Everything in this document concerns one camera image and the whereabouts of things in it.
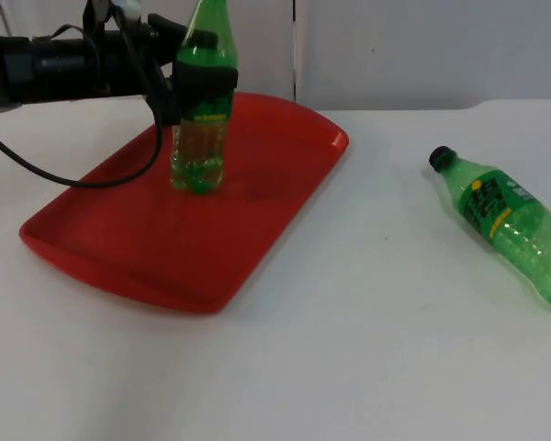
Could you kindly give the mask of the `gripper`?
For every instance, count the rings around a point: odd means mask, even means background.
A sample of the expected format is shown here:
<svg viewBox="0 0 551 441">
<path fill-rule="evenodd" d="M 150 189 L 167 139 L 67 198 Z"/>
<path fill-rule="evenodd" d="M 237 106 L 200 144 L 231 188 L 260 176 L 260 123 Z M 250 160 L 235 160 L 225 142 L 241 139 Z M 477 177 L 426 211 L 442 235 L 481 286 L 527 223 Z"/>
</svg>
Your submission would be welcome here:
<svg viewBox="0 0 551 441">
<path fill-rule="evenodd" d="M 162 71 L 163 66 L 173 61 L 177 49 L 216 49 L 215 32 L 189 30 L 159 14 L 149 14 L 148 25 L 120 31 L 117 96 L 142 95 L 150 109 L 159 113 L 163 125 L 178 125 L 180 105 L 196 105 L 234 91 L 238 84 L 237 68 L 174 61 L 173 85 L 171 77 Z"/>
</svg>

